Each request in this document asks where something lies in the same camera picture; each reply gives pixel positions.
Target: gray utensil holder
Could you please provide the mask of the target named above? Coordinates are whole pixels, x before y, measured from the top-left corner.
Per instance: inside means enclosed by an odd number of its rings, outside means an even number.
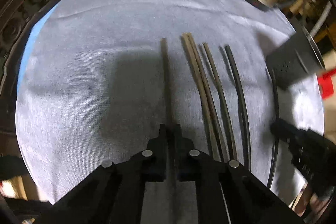
[[[325,68],[314,40],[304,32],[296,19],[290,23],[296,33],[266,56],[268,71],[274,70],[276,84],[282,89]]]

